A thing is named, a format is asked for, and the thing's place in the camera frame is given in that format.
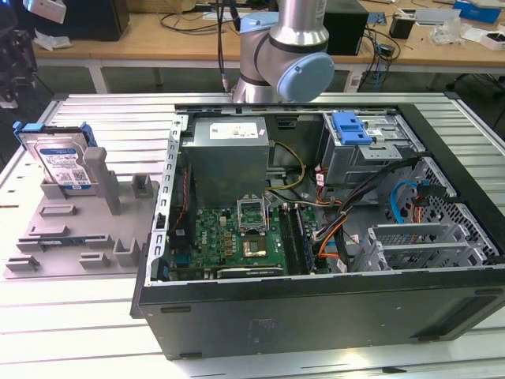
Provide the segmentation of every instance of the aluminum profile table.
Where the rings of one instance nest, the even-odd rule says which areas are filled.
[[[228,103],[220,94],[78,95],[52,102],[52,126],[92,125],[119,180],[163,167],[175,103]],[[461,100],[443,94],[325,94],[316,102],[413,103],[505,213],[505,145]],[[36,209],[42,171],[22,149],[0,175],[0,258]],[[0,281],[0,377],[505,376],[505,309],[456,341],[168,362],[144,320],[129,316],[135,278]]]

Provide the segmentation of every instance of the black side panel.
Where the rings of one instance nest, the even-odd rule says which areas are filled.
[[[432,153],[436,164],[479,224],[484,227],[499,252],[505,254],[505,232],[503,230],[505,216],[414,105],[398,105],[398,110],[422,144]]]
[[[433,284],[431,274],[414,275],[425,280],[425,288]],[[325,280],[334,292],[346,289],[345,294],[325,296],[300,295],[300,288],[291,283],[311,287],[312,280],[250,283],[250,296],[245,296],[238,284],[210,283],[200,286],[200,290],[208,287],[208,291],[219,293],[218,287],[230,287],[237,293],[236,299],[184,302],[177,306],[184,307],[184,311],[178,312],[168,313],[164,309],[170,306],[154,303],[143,304],[142,310],[153,315],[147,321],[155,335],[164,337],[158,339],[163,353],[169,359],[181,359],[196,354],[211,358],[452,340],[505,301],[503,288],[498,287],[493,291],[497,295],[482,297],[474,288],[463,286],[398,291],[411,275],[390,276],[398,276],[399,280],[397,289],[389,291],[372,290],[372,282],[382,287],[379,277],[372,278],[368,291],[362,291],[359,284],[368,281],[364,277]],[[350,288],[353,283],[357,285],[354,290]],[[268,296],[266,287],[277,286],[291,289],[291,296]]]

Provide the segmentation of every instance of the sticker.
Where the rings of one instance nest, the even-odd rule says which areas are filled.
[[[40,245],[62,245],[61,241],[40,241]]]
[[[339,268],[340,272],[347,272],[346,264],[342,262],[340,259],[337,260],[337,267]]]
[[[77,164],[75,148],[41,148],[39,150],[44,165],[50,175],[60,186],[68,190],[82,190],[82,186],[90,186],[88,174]]]
[[[211,140],[233,140],[245,138],[259,138],[258,127],[255,122],[220,122],[211,124]]]
[[[324,18],[324,14],[326,13],[326,1],[327,0],[317,0],[316,4],[316,20]]]
[[[366,131],[366,133],[370,136],[382,136],[382,132],[378,129],[369,129]]]
[[[319,187],[324,187],[324,175],[316,174],[316,182]]]
[[[249,322],[249,330],[247,332],[248,345],[271,343],[275,336],[274,331],[274,318],[251,320]]]

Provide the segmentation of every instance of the electronic device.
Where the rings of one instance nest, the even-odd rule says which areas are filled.
[[[408,14],[394,14],[389,35],[392,38],[408,39],[416,19]]]
[[[23,0],[24,7],[28,12],[48,20],[63,24],[66,14],[66,5],[62,0]]]
[[[420,26],[434,26],[443,24],[445,21],[453,20],[459,17],[460,9],[404,9],[401,8],[402,13],[413,15],[416,23]]]
[[[357,55],[367,20],[368,11],[357,0],[329,2],[324,14],[324,27],[330,33],[327,53]]]
[[[484,6],[481,6],[479,2],[473,3],[457,0],[454,4],[454,9],[460,9],[460,16],[462,18],[494,24],[496,20],[498,20],[499,14],[502,11],[502,7],[498,7],[496,3],[491,3],[495,5],[495,7],[492,8],[489,6],[489,2],[483,3]]]
[[[30,31],[32,35],[37,29],[47,36],[117,41],[128,27],[126,0],[65,0],[64,4],[65,20],[61,24],[27,11],[22,1],[16,1],[13,5],[20,28]]]
[[[415,106],[174,109],[133,297],[168,359],[452,340],[504,304],[505,218]]]

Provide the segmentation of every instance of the white paper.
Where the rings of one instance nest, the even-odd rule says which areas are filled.
[[[35,30],[36,37],[34,42],[43,47],[46,50],[52,51],[54,49],[63,49],[66,47],[72,47],[69,37],[53,37],[46,36],[45,34]]]
[[[483,36],[489,33],[489,30],[479,29],[479,28],[468,28],[463,32],[462,38],[473,42],[479,42]]]
[[[211,124],[211,140],[259,138],[255,122],[219,122]]]

